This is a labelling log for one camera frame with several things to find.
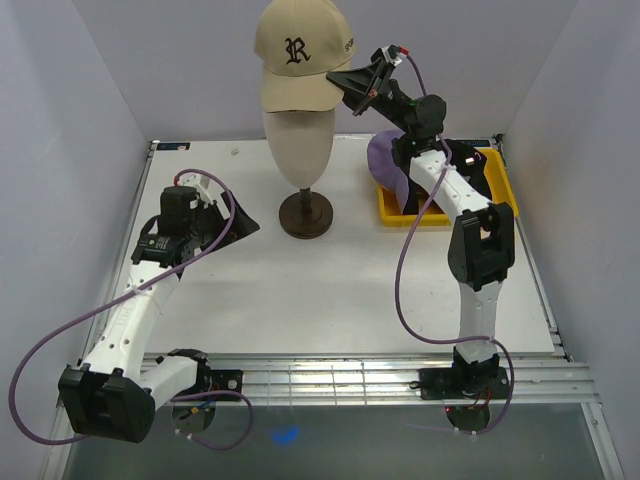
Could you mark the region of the beige baseball cap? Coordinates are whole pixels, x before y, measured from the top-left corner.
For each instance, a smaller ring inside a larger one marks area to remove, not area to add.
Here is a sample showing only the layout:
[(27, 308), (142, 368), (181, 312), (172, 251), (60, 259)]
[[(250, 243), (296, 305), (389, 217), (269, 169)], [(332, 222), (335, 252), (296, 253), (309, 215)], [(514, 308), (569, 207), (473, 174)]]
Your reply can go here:
[(261, 103), (267, 113), (325, 112), (343, 92), (326, 74), (346, 71), (357, 51), (353, 31), (332, 1), (272, 1), (257, 25)]

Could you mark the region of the black baseball cap gold logo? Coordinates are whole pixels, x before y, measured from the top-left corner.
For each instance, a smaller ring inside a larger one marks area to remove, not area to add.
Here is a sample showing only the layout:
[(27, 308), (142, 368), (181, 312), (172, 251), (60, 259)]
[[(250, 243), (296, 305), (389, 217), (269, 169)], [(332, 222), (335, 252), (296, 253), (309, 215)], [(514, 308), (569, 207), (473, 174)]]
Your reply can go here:
[(447, 139), (446, 144), (451, 150), (451, 164), (456, 167), (458, 173), (477, 192), (492, 199), (490, 186), (484, 174), (487, 157), (460, 140)]

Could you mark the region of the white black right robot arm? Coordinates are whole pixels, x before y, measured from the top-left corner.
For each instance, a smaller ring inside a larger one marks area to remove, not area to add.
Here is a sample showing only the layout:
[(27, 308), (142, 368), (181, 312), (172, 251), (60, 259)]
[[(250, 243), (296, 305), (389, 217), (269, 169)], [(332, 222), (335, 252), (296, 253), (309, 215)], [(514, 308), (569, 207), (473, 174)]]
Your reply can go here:
[(394, 163), (409, 181), (421, 187), (452, 225), (447, 263), (460, 291), (460, 330), (450, 341), (452, 364), (424, 368), (412, 388), (424, 399), (507, 399), (513, 393), (514, 370), (502, 367), (508, 355), (495, 338), (497, 300), (515, 262), (514, 212), (481, 194), (463, 174), (479, 164), (477, 152), (461, 155), (442, 139), (445, 101), (434, 94), (412, 99), (392, 73), (397, 61), (377, 53), (369, 66), (330, 72), (329, 82), (344, 93), (354, 115), (374, 109), (402, 131), (393, 140)]

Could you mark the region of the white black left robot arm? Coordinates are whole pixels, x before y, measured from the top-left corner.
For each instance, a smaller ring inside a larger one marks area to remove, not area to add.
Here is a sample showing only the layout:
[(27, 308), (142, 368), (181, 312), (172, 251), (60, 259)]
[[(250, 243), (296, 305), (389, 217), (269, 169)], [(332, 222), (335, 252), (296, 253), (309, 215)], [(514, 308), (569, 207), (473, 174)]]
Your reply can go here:
[(66, 368), (59, 379), (75, 433), (139, 443), (159, 407), (181, 395), (201, 399), (218, 387), (203, 352), (174, 349), (144, 370), (146, 345), (186, 263), (258, 229), (230, 192), (216, 201), (201, 187), (162, 191), (160, 211), (141, 228), (131, 255), (124, 301), (111, 308), (100, 339), (80, 366)]

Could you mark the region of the beige mannequin head on stand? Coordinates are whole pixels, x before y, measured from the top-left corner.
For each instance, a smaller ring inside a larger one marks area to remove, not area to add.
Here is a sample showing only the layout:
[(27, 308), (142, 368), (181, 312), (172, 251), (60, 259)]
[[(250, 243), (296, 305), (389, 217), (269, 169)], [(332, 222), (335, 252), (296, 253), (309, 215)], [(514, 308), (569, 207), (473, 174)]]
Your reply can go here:
[(279, 207), (281, 228), (301, 240), (324, 235), (333, 222), (333, 207), (313, 186), (330, 160), (335, 111), (265, 112), (263, 125), (280, 174), (296, 189)]

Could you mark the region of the purple baseball cap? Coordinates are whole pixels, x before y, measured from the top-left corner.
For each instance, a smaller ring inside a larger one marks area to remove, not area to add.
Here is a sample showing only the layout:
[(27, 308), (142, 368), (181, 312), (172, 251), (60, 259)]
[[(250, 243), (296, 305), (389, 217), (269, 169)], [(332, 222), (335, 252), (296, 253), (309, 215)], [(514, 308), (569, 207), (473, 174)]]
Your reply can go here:
[(392, 142), (403, 135), (401, 130), (385, 130), (375, 134), (367, 145), (367, 165), (373, 179), (395, 195), (404, 209), (409, 198), (409, 180), (394, 163)]

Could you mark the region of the red and black baseball cap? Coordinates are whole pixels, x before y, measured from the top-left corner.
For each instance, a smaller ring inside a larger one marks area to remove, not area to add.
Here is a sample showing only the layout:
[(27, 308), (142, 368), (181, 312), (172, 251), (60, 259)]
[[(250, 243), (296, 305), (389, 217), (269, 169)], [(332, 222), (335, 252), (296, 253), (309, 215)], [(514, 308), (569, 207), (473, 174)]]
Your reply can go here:
[(403, 215), (417, 215), (421, 203), (425, 200), (426, 191), (413, 180), (407, 180), (407, 187), (402, 187), (396, 194)]

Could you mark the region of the yellow plastic bin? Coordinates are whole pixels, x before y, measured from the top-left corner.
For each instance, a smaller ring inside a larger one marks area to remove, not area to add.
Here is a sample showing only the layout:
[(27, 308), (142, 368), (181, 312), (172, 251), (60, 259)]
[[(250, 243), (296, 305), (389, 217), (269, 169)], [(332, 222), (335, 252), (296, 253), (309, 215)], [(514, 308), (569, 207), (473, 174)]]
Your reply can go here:
[[(511, 187), (502, 156), (496, 149), (481, 148), (480, 152), (487, 158), (484, 175), (490, 187), (492, 199), (495, 203), (507, 203), (514, 212), (514, 217), (519, 217), (519, 207)], [(398, 207), (395, 195), (382, 185), (377, 186), (378, 213), (381, 223), (386, 227), (408, 228), (415, 221), (415, 215), (403, 215)], [(448, 217), (433, 202), (427, 212), (421, 217), (420, 227), (445, 227), (449, 226)]]

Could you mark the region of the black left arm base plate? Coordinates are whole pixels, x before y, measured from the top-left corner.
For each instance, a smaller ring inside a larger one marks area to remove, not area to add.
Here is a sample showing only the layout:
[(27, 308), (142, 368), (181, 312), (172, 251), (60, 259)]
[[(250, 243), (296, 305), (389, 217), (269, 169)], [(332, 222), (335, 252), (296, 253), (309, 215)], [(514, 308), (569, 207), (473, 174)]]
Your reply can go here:
[(223, 394), (211, 396), (207, 401), (239, 402), (240, 398), (230, 392), (241, 393), (244, 372), (239, 369), (212, 370), (205, 375), (206, 391), (223, 391)]

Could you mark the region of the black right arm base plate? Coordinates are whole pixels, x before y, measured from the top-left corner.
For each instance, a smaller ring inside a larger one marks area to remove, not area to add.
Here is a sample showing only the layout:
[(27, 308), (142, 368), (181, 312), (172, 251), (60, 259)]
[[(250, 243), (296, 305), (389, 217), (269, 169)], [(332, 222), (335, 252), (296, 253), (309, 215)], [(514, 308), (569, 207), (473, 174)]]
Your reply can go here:
[(423, 368), (418, 370), (418, 378), (412, 384), (419, 391), (422, 400), (475, 400), (506, 399), (510, 381), (507, 372), (500, 367), (493, 377), (485, 377), (465, 383), (454, 377), (452, 368)]

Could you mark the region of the aluminium mounting rail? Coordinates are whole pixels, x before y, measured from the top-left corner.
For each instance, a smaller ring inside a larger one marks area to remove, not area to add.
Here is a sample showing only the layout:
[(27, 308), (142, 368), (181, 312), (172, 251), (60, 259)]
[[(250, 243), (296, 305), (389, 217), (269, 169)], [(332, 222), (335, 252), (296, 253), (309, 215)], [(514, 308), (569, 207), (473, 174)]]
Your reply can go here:
[[(473, 400), (422, 400), (412, 388), (423, 368), (448, 368), (449, 355), (248, 356), (202, 354), (212, 370), (244, 372), (242, 394), (255, 406), (400, 406), (465, 404)], [(512, 402), (580, 404), (601, 400), (589, 367), (554, 354), (517, 357)]]

